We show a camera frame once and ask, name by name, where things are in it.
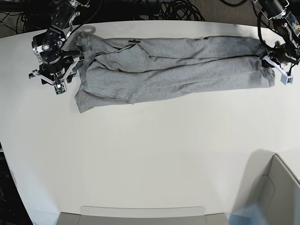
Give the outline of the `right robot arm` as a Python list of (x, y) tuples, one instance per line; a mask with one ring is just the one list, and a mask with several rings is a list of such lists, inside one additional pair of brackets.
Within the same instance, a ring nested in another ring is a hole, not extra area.
[(72, 81), (75, 66), (83, 58), (79, 51), (64, 51), (63, 46), (75, 32), (73, 21), (80, 16), (78, 7), (88, 7), (88, 0), (65, 0), (58, 4), (50, 19), (46, 32), (33, 37), (32, 50), (40, 63), (39, 69), (29, 74), (29, 78), (39, 77), (43, 84), (62, 86)]

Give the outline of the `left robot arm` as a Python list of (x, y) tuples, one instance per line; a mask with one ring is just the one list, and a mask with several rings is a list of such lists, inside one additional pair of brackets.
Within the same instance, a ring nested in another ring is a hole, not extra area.
[[(258, 37), (266, 48), (263, 60), (276, 68), (286, 79), (285, 83), (292, 83), (292, 68), (300, 62), (300, 23), (296, 16), (289, 10), (290, 2), (287, 0), (253, 0), (253, 8), (260, 5), (257, 13)], [(273, 31), (285, 42), (275, 42), (273, 47), (266, 44), (262, 37), (262, 17), (272, 22)]]

